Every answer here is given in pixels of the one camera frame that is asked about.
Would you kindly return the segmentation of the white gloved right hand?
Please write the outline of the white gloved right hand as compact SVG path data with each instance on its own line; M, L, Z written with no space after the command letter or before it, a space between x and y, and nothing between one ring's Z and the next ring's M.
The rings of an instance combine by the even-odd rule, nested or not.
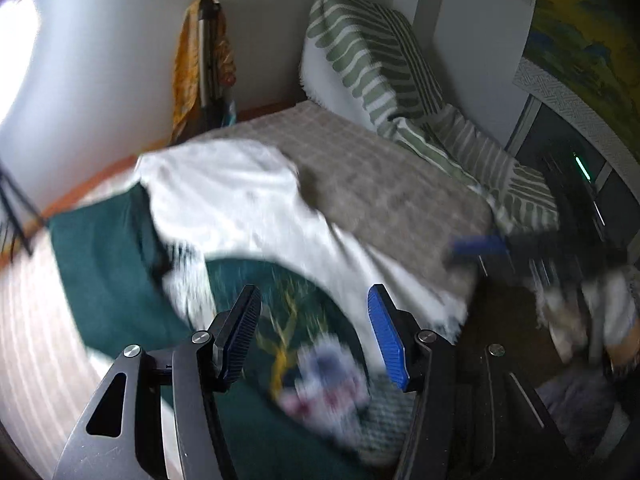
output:
M535 287L539 321L561 361L582 350L590 361L608 356L622 368L639 357L639 270L623 266L566 289Z

